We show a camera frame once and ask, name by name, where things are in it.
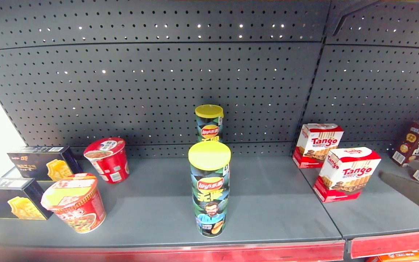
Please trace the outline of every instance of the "orange box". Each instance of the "orange box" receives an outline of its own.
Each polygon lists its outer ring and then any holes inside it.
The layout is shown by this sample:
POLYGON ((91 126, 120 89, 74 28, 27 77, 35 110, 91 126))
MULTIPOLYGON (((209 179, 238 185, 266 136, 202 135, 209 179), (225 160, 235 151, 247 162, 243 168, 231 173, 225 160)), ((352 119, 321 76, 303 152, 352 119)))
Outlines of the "orange box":
POLYGON ((369 257, 366 262, 419 262, 419 251, 408 251, 369 257))

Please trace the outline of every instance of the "red and white box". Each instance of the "red and white box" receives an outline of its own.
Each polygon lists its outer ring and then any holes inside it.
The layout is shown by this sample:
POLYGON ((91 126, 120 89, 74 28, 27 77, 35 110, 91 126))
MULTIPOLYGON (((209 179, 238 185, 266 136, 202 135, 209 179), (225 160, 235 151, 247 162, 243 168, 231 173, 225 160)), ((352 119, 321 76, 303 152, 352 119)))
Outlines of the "red and white box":
POLYGON ((323 202, 356 199, 380 161, 379 154, 367 147, 332 149, 313 191, 323 202))
POLYGON ((304 124, 293 155, 295 164, 299 168, 320 168, 343 134, 336 124, 304 124))

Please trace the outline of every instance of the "red noodle cup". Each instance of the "red noodle cup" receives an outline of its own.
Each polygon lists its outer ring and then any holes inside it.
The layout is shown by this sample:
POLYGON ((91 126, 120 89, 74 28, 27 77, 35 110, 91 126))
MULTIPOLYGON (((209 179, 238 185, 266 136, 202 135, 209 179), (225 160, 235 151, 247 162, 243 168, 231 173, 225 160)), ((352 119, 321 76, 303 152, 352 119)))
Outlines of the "red noodle cup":
POLYGON ((75 232, 91 232, 106 218, 97 183, 98 179, 88 173, 63 178, 43 193, 41 205, 53 211, 75 232))
POLYGON ((123 139, 100 139, 89 145, 83 151, 83 156, 92 163, 100 176, 108 183, 119 183, 130 173, 123 139))

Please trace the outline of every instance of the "red shelf edge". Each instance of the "red shelf edge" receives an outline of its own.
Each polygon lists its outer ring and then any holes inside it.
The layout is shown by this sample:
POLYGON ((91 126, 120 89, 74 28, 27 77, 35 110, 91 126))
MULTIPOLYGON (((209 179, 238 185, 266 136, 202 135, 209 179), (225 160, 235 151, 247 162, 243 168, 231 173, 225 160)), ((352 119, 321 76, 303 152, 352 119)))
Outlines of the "red shelf edge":
POLYGON ((336 261, 344 255, 344 240, 281 244, 246 244, 201 247, 142 247, 56 249, 0 247, 0 261, 133 261, 133 262, 283 262, 336 261))
POLYGON ((419 250, 419 232, 357 237, 351 240, 350 255, 360 258, 409 250, 419 250))

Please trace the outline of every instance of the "tango wafer box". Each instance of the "tango wafer box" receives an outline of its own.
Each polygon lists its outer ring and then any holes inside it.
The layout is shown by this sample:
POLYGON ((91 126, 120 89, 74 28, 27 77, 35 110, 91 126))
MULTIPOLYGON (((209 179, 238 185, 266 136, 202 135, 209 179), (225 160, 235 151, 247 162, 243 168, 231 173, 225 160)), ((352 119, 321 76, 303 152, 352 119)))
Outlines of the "tango wafer box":
POLYGON ((313 191, 323 202, 359 197, 381 157, 366 147, 331 149, 313 191))
POLYGON ((40 204, 43 189, 29 178, 0 178, 0 218, 46 220, 52 212, 40 204))
POLYGON ((299 168, 320 168, 343 134, 336 124, 304 124, 293 154, 295 164, 299 168))
POLYGON ((68 146, 25 146, 7 153, 24 178, 59 181, 81 173, 68 146))

